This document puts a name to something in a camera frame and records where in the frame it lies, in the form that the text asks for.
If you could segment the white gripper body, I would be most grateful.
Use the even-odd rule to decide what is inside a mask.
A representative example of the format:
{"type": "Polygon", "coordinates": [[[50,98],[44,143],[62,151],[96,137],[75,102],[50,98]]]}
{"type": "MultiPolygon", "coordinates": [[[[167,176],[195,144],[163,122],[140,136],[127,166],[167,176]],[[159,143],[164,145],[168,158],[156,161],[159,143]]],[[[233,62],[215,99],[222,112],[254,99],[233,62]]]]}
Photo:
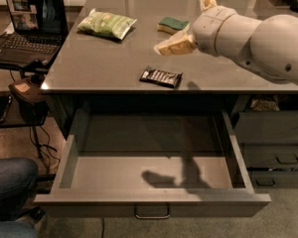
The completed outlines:
{"type": "Polygon", "coordinates": [[[204,11],[193,24],[193,36],[197,49],[204,54],[218,57],[216,38],[223,23],[236,15],[234,9],[216,6],[204,11]]]}

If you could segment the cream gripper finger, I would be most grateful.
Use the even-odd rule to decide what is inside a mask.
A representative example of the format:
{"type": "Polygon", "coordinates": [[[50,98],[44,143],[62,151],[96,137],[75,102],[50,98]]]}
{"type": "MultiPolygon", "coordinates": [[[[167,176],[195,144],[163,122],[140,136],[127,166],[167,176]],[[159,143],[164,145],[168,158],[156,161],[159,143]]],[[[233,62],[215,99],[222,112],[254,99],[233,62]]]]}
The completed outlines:
{"type": "Polygon", "coordinates": [[[199,2],[200,2],[200,9],[202,12],[205,12],[218,5],[216,0],[199,0],[199,2]]]}
{"type": "Polygon", "coordinates": [[[194,37],[186,31],[180,31],[156,45],[154,51],[161,56],[179,56],[191,54],[196,48],[194,37]]]}

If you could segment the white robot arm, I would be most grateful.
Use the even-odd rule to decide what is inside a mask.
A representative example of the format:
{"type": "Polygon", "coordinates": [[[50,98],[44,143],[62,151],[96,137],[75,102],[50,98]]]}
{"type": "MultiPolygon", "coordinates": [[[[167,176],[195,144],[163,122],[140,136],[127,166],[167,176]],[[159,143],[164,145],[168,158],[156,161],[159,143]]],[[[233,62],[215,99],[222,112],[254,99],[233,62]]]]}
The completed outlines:
{"type": "Polygon", "coordinates": [[[298,18],[275,15],[263,21],[241,16],[216,0],[199,0],[201,15],[154,47],[161,56],[199,51],[225,57],[274,82],[298,85],[298,18]]]}

